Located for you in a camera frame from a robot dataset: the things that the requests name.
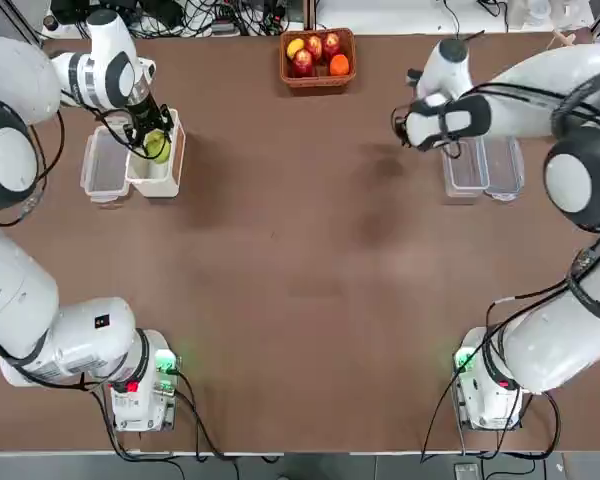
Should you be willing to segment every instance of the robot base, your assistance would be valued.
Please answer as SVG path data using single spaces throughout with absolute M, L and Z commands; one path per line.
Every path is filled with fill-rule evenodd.
M 454 374 L 482 343 L 485 332 L 485 327 L 477 327 L 467 333 L 453 356 Z M 452 385 L 452 394 L 461 438 L 462 430 L 504 430 L 512 409 L 507 429 L 514 430 L 521 426 L 522 393 L 506 390 L 496 384 L 484 367 L 481 353 L 476 354 L 458 375 Z
M 120 432 L 172 430 L 175 422 L 175 389 L 178 377 L 167 370 L 180 369 L 180 361 L 169 350 L 165 338 L 155 330 L 144 330 L 149 341 L 147 370 L 126 392 L 111 389 L 116 429 Z

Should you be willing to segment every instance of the basket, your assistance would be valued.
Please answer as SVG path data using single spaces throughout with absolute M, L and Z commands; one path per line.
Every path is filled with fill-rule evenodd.
M 328 33 L 337 33 L 340 37 L 340 52 L 349 59 L 349 74 L 330 76 L 329 65 L 324 58 L 313 67 L 313 77 L 295 78 L 291 61 L 287 58 L 287 46 L 292 40 L 302 38 L 305 42 L 311 35 L 324 38 Z M 342 87 L 356 76 L 356 42 L 353 32 L 348 28 L 332 28 L 328 30 L 305 30 L 303 32 L 285 32 L 280 36 L 280 78 L 291 88 L 306 87 Z

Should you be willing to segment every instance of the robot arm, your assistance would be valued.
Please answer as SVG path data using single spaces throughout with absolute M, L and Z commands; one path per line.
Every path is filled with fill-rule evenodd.
M 125 97 L 123 106 L 144 115 L 138 122 L 143 128 L 165 124 L 119 17 L 93 14 L 89 27 L 94 52 L 61 55 L 53 63 L 31 45 L 0 38 L 0 209 L 35 190 L 38 162 L 27 127 L 56 113 L 61 89 L 79 91 L 98 105 Z M 68 65 L 73 58 L 75 70 Z M 54 279 L 1 231 L 0 357 L 4 377 L 15 386 L 58 385 L 82 374 L 107 382 L 119 430 L 155 431 L 172 422 L 175 378 L 167 372 L 176 363 L 164 337 L 136 329 L 120 298 L 60 307 Z
M 396 134 L 423 151 L 463 137 L 554 135 L 558 141 L 545 160 L 547 194 L 577 226 L 600 232 L 600 44 L 540 53 L 478 87 L 469 79 L 468 53 L 458 53 L 463 45 L 443 40 L 422 75 L 411 75 L 417 98 L 405 117 L 393 119 Z M 571 271 L 590 258 L 576 259 Z M 493 348 L 482 348 L 458 374 L 456 411 L 464 425 L 511 428 L 521 391 L 559 387 L 600 360 L 600 261 L 586 278 L 574 278 L 496 338 L 487 337 L 485 327 L 466 335 L 457 366 L 483 340 Z
M 138 57 L 133 40 L 113 10 L 98 10 L 87 18 L 91 53 L 52 55 L 63 101 L 97 111 L 127 109 L 133 125 L 125 128 L 131 145 L 139 147 L 153 130 L 165 135 L 173 127 L 166 106 L 158 107 L 149 85 L 155 63 Z
M 477 88 L 471 83 L 468 59 L 464 41 L 442 40 L 420 78 L 412 75 L 417 99 L 405 117 L 394 119 L 396 134 L 404 143 L 426 151 L 463 137 L 551 135 L 552 111 L 560 100 L 530 91 L 521 99 L 520 91 L 503 85 L 568 95 L 600 74 L 600 44 L 542 52 Z M 600 106 L 600 93 L 588 102 Z

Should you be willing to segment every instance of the table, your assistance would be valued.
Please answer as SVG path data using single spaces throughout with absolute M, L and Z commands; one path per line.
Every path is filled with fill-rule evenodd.
M 439 152 L 398 145 L 389 113 L 409 101 L 406 70 L 437 40 L 359 38 L 358 76 L 331 96 L 286 89 L 276 39 L 139 41 L 158 65 L 156 99 L 179 110 L 188 134 L 180 195 L 90 204 L 78 182 L 96 125 L 65 110 L 48 195 L 8 233 L 55 277 L 62 303 L 119 295 L 139 326 L 167 336 L 225 451 L 417 451 L 450 356 L 488 304 L 553 283 L 589 241 L 543 193 L 550 141 L 523 142 L 520 199 L 472 207 L 444 204 Z M 478 39 L 474 78 L 547 43 Z M 53 155 L 57 125 L 40 133 Z M 560 448 L 600 450 L 600 363 L 555 396 Z M 551 418 L 538 399 L 504 448 L 544 449 Z M 192 451 L 191 425 L 179 412 L 175 432 L 125 444 Z M 449 401 L 430 447 L 458 450 L 455 428 Z M 492 433 L 468 437 L 469 448 L 494 445 Z M 0 375 L 0 450 L 102 449 L 88 396 L 16 389 Z

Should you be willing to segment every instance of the clear plastic box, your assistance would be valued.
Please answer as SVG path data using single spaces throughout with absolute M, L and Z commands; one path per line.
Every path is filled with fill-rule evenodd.
M 483 143 L 489 172 L 485 193 L 501 202 L 515 200 L 524 187 L 524 160 L 518 141 L 508 137 L 485 139 Z
M 80 185 L 94 203 L 108 203 L 129 193 L 125 180 L 129 150 L 113 138 L 107 127 L 98 127 L 87 140 Z
M 489 186 L 484 146 L 480 139 L 460 140 L 458 145 L 447 145 L 442 150 L 442 168 L 447 197 L 453 203 L 474 203 Z
M 510 202 L 524 187 L 524 160 L 518 141 L 503 139 L 463 139 L 458 158 L 454 145 L 442 151 L 444 183 L 449 203 L 471 204 L 483 194 Z

